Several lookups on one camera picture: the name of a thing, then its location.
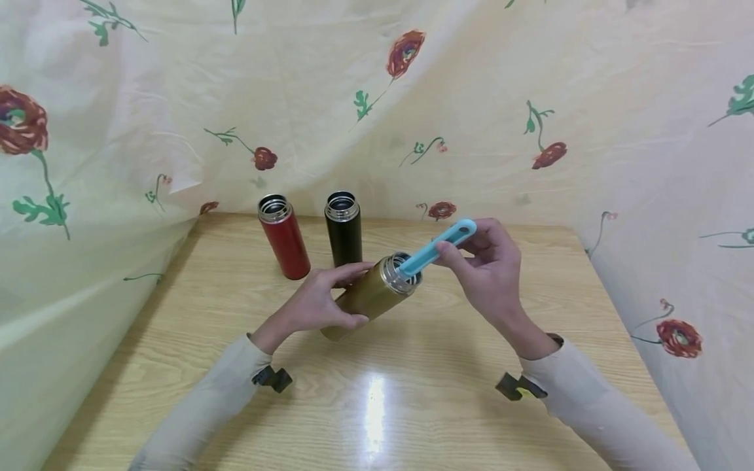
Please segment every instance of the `wooden table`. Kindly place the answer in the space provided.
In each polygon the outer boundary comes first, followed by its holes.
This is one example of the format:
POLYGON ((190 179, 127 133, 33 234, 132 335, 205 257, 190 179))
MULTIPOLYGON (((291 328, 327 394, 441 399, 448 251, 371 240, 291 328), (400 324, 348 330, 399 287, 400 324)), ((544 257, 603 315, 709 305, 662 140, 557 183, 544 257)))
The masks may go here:
MULTIPOLYGON (((323 219, 301 218, 312 265, 332 264, 323 219)), ((446 225, 365 221, 364 256, 412 252, 446 225)), ((570 338, 682 443, 576 236, 511 227, 523 253, 523 304, 570 338)), ((202 218, 137 317, 45 469, 126 469, 160 420, 222 350, 296 290, 255 216, 202 218)), ((430 267, 409 300, 339 343, 319 332, 275 354, 294 383, 262 388, 210 444, 199 469, 607 469, 537 399, 494 389, 520 373, 506 342, 430 267)))

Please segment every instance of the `flower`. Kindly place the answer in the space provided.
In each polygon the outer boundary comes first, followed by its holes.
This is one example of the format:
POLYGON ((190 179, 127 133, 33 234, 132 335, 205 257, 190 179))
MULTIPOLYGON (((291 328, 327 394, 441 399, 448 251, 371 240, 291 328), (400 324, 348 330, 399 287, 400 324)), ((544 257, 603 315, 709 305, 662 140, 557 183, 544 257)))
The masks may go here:
POLYGON ((202 204, 201 209, 199 210, 199 215, 201 216, 205 213, 208 213, 209 211, 212 211, 215 208, 217 208, 219 205, 220 203, 218 203, 217 201, 209 201, 205 204, 202 204))
POLYGON ((533 170, 544 169, 560 160, 563 155, 566 155, 568 149, 565 142, 555 142, 550 144, 550 147, 546 148, 534 158, 533 170))
POLYGON ((669 319, 657 325, 657 334, 666 352, 680 358, 696 358, 702 353, 702 337, 682 320, 669 319))
POLYGON ((270 170, 277 163, 277 155, 266 147, 258 147, 254 151, 253 162, 257 170, 270 170))
POLYGON ((746 229, 742 234, 741 237, 748 243, 749 245, 754 245, 754 229, 746 229))
POLYGON ((47 150, 47 123, 47 112, 35 99, 0 85, 0 150, 10 155, 47 150))
POLYGON ((425 34, 417 29, 404 34, 393 44, 388 57, 388 74, 393 80, 405 74, 424 44, 425 34))
POLYGON ((432 207, 429 209, 428 215, 429 217, 434 218, 435 221, 439 221, 441 219, 448 219, 450 216, 453 216, 455 210, 455 204, 449 203, 447 201, 440 201, 439 203, 432 205, 432 207))

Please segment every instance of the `light blue plastic tool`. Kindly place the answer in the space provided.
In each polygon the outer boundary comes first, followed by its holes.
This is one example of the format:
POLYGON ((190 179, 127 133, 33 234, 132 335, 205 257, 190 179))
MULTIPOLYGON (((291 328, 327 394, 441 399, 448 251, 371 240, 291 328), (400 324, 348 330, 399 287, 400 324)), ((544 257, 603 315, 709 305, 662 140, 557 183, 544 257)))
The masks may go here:
POLYGON ((404 280, 408 280, 440 257, 434 244, 441 240, 447 240, 454 246, 458 246, 458 244, 473 236, 475 232, 477 232, 477 224, 471 219, 462 219, 456 222, 447 231, 435 237, 432 242, 402 263, 398 267, 398 274, 404 280))

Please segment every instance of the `thermos bottle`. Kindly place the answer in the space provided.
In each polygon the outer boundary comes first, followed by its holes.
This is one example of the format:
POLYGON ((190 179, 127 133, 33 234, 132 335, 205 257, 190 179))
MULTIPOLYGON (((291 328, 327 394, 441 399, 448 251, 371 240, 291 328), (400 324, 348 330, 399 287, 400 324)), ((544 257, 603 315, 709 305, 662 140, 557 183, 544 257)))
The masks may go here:
POLYGON ((336 267, 362 261, 361 211, 356 197, 347 191, 336 191, 325 206, 327 235, 336 267))
MULTIPOLYGON (((397 268, 409 258, 409 254, 396 252, 383 258, 369 269, 363 277, 349 286, 335 303, 350 314, 363 314, 372 321, 400 304, 414 293, 421 283, 421 271, 404 280, 397 268)), ((326 327, 322 334, 332 341, 338 341, 351 331, 342 327, 326 327)))
POLYGON ((311 264, 291 203, 282 194, 268 194, 259 200, 257 216, 283 275, 289 280, 305 277, 311 264))

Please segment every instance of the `cream fabric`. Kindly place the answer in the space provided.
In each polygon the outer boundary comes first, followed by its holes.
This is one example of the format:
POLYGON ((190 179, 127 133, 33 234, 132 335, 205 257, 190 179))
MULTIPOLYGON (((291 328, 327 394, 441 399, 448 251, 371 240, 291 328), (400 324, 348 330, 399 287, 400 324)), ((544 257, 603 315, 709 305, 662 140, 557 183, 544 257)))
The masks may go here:
POLYGON ((575 228, 700 466, 754 462, 750 0, 230 3, 0 3, 6 466, 44 460, 200 211, 337 188, 575 228))

